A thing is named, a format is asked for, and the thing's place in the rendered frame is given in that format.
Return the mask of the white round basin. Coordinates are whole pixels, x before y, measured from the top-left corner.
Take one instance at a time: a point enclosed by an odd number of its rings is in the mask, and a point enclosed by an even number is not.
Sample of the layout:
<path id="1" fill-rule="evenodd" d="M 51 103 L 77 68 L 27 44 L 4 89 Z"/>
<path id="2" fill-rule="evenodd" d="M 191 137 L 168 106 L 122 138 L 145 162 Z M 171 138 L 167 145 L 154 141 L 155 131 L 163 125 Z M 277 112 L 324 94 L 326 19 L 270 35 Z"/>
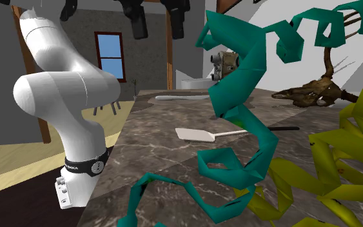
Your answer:
<path id="1" fill-rule="evenodd" d="M 175 71 L 175 75 L 176 89 L 208 89 L 216 83 L 210 78 L 192 78 L 179 70 Z"/>

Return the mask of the yellow-green spiral ribbon ornament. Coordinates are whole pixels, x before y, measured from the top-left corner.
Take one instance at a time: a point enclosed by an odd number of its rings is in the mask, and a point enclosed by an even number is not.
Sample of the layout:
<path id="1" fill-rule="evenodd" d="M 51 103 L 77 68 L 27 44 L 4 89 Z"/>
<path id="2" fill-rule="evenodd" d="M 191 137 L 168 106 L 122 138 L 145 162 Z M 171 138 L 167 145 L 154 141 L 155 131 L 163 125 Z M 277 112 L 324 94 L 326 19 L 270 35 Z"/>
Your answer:
<path id="1" fill-rule="evenodd" d="M 363 163 L 363 89 L 357 102 L 340 111 L 339 125 L 338 130 L 309 135 L 315 177 L 291 161 L 274 158 L 268 173 L 277 187 L 278 206 L 268 203 L 258 186 L 251 190 L 253 197 L 247 207 L 263 221 L 273 222 L 292 205 L 291 189 L 299 188 L 315 194 L 347 227 L 362 227 L 356 215 L 340 201 L 363 202 L 363 173 L 344 163 L 346 159 Z"/>

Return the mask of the teal spiral ribbon ornament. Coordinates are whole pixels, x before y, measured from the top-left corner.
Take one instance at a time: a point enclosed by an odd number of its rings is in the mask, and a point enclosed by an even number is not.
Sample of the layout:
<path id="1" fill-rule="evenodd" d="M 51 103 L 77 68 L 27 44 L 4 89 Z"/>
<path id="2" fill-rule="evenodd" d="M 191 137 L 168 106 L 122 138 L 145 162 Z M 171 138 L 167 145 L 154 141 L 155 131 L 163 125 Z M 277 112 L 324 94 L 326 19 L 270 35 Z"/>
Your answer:
<path id="1" fill-rule="evenodd" d="M 361 17 L 359 34 L 363 35 L 363 0 L 335 7 L 343 13 L 358 11 Z M 208 90 L 217 117 L 225 119 L 255 135 L 259 150 L 247 164 L 242 164 L 231 148 L 201 150 L 197 154 L 199 173 L 231 186 L 236 198 L 223 206 L 206 204 L 193 184 L 185 190 L 215 223 L 242 213 L 253 197 L 252 189 L 260 186 L 265 200 L 278 206 L 277 187 L 268 170 L 274 157 L 277 137 L 246 107 L 245 101 L 266 72 L 266 34 L 263 28 L 232 16 L 207 12 L 207 22 L 197 40 L 197 46 L 210 50 L 224 45 L 239 55 L 239 67 Z"/>

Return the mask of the red-framed window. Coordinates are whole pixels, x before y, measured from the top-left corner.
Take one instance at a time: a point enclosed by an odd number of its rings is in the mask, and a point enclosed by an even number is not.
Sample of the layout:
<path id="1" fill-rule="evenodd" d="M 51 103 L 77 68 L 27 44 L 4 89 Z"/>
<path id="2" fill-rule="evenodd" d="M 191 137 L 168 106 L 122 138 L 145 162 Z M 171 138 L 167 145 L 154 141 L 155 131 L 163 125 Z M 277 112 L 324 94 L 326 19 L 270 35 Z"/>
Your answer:
<path id="1" fill-rule="evenodd" d="M 120 83 L 125 83 L 122 33 L 94 32 L 94 36 L 99 68 L 114 75 Z"/>

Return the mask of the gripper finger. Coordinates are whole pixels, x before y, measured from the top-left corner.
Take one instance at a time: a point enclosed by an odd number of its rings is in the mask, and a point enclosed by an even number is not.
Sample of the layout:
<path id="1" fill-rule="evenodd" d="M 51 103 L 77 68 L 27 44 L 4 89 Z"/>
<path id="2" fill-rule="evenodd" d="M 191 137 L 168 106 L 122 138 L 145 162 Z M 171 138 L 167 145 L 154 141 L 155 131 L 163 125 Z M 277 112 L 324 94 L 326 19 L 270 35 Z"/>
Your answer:
<path id="1" fill-rule="evenodd" d="M 131 21 L 134 39 L 146 39 L 148 30 L 144 7 L 141 5 L 143 0 L 118 0 L 123 8 L 124 15 Z"/>
<path id="2" fill-rule="evenodd" d="M 170 15 L 172 38 L 184 37 L 185 13 L 190 11 L 190 0 L 160 0 Z"/>

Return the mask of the pale grey long utensil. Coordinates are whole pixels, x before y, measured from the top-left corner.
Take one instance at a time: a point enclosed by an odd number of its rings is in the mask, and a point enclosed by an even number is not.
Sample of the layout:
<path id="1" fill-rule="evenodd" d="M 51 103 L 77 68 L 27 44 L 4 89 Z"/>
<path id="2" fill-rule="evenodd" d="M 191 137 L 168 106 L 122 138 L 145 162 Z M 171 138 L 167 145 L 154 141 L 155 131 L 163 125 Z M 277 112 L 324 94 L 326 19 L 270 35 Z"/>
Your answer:
<path id="1" fill-rule="evenodd" d="M 172 101 L 172 100 L 203 100 L 209 99 L 209 95 L 158 95 L 155 97 L 158 101 Z"/>

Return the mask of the brown animal skull with antlers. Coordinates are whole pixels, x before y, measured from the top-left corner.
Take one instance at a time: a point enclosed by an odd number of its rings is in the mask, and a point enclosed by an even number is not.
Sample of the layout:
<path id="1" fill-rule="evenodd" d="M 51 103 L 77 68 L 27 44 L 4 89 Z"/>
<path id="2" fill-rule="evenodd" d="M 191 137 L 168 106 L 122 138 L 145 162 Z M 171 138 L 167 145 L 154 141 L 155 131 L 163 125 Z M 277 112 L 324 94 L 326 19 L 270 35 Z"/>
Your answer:
<path id="1" fill-rule="evenodd" d="M 350 19 L 357 15 L 354 11 L 343 15 L 339 10 L 323 10 L 312 8 L 296 15 L 290 23 L 279 21 L 263 28 L 264 33 L 274 32 L 279 37 L 276 54 L 283 63 L 294 63 L 301 60 L 304 39 L 297 32 L 301 21 L 312 19 L 319 22 L 315 36 L 315 46 L 324 48 L 324 65 L 326 73 L 319 80 L 312 80 L 301 87 L 290 88 L 272 94 L 275 99 L 289 99 L 293 105 L 307 108 L 310 106 L 330 106 L 336 99 L 343 99 L 351 103 L 358 100 L 358 96 L 351 94 L 345 89 L 340 89 L 333 81 L 334 67 L 331 62 L 331 45 L 344 45 L 346 39 L 357 34 L 345 34 L 345 27 L 360 21 L 361 18 Z"/>

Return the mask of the dark robot stand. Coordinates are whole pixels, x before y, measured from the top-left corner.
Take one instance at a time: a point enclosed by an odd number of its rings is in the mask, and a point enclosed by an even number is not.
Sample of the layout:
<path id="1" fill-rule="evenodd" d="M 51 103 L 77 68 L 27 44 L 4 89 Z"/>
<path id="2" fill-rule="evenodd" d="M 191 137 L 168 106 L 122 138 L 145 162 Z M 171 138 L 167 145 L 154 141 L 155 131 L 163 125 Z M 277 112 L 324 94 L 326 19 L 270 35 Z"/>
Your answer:
<path id="1" fill-rule="evenodd" d="M 86 185 L 73 187 L 66 178 L 66 200 L 72 205 L 60 208 L 61 199 L 52 186 L 59 171 L 56 168 L 0 191 L 0 227 L 77 227 L 84 208 L 75 206 L 75 192 Z"/>

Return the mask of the brown wooden post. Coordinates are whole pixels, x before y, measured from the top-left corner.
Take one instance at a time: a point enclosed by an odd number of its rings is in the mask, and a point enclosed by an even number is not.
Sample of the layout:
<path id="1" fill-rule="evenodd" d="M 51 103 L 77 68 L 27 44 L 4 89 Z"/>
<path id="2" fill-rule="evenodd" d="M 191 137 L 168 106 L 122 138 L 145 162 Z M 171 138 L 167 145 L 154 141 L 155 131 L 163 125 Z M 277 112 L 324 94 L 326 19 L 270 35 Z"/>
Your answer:
<path id="1" fill-rule="evenodd" d="M 21 53 L 23 55 L 23 61 L 25 64 L 26 72 L 27 72 L 27 74 L 34 74 L 35 73 L 34 58 L 32 57 L 32 55 L 25 43 L 25 40 L 21 33 L 21 27 L 19 24 L 19 18 L 22 14 L 22 10 L 21 10 L 21 8 L 19 8 L 17 6 L 11 6 L 11 9 L 12 9 L 13 18 L 14 18 L 15 29 L 17 31 L 17 36 L 19 39 L 19 45 L 21 47 Z M 38 120 L 39 129 L 40 129 L 43 143 L 44 144 L 50 143 L 52 140 L 51 140 L 50 131 L 48 128 L 48 123 L 40 118 L 38 118 L 37 120 Z"/>
<path id="2" fill-rule="evenodd" d="M 173 89 L 173 53 L 172 53 L 172 26 L 170 15 L 166 12 L 166 67 L 167 89 Z"/>

